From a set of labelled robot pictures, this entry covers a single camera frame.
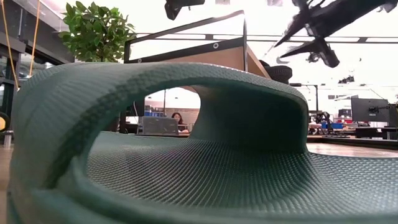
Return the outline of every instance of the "cable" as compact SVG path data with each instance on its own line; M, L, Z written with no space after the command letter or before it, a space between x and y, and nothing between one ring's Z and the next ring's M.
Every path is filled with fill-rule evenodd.
M135 102L135 101L132 102L132 107L134 108L134 112L136 112L135 115L138 116L137 108L136 108L136 102ZM139 123L138 123L138 120L137 120L136 116L134 116L134 119L136 120L136 123L137 123L137 133L136 133L136 134L138 134L138 131L139 131Z
M36 37L37 37L37 28L39 27L39 19L40 19L40 0L37 0L36 27L35 27L35 35L33 37L32 60L30 61L30 70L29 70L30 77L32 76L33 61L35 58Z
M8 45L8 54L10 55L10 61L11 61L11 69L12 69L12 74L14 75L14 81L15 85L14 88L18 90L19 84L18 84L18 78L15 73L15 68L14 68L14 61L12 59L12 54L11 54L11 45L10 45L10 40L8 38L8 29L7 29L7 19L6 19L6 10L4 8L4 0L1 0L1 9L2 9L2 19L4 21L4 29L6 30L6 39L7 39L7 45Z

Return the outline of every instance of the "potted plant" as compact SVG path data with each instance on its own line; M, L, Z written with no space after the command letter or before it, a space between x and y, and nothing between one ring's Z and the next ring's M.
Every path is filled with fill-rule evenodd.
M82 62L118 62L124 54L124 43L136 37L134 26L114 7L108 9L94 2L84 6L80 1L76 6L67 3L63 13L64 23L69 31L59 33L59 37L70 52Z

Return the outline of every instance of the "green slide sandal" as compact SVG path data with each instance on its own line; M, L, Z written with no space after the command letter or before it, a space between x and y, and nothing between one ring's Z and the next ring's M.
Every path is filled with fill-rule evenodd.
M188 139L101 132L176 86L201 98ZM309 153L304 97L239 70L61 65L21 88L12 120L8 224L398 222L398 159Z

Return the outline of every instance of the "orange rope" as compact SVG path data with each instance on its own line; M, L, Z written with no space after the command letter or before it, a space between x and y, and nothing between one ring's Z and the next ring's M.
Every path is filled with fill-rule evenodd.
M36 27L35 27L35 35L34 35L34 38L33 38L32 60L30 61L29 76L32 76L33 61L34 61L34 58L35 58L37 28L39 27L39 19L40 19L40 0L37 0Z
M15 85L14 87L18 90L18 78L15 73L15 68L14 68L14 61L12 60L12 54L11 54L11 45L10 45L10 40L8 38L8 29L7 29L7 19L6 19L6 10L4 8L4 0L1 0L1 9L2 9L2 19L4 21L4 29L6 30L6 39L7 39L7 45L8 45L8 54L10 55L10 61L11 61L11 69L12 69L12 74L14 75L14 80L15 80Z

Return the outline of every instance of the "pole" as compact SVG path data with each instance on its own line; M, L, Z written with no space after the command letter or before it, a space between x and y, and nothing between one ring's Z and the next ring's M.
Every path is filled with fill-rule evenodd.
M166 115L166 90L164 90L164 96L163 96L163 116Z
M318 105L318 85L314 85L315 86L315 104L317 106L317 112L319 111L319 105Z

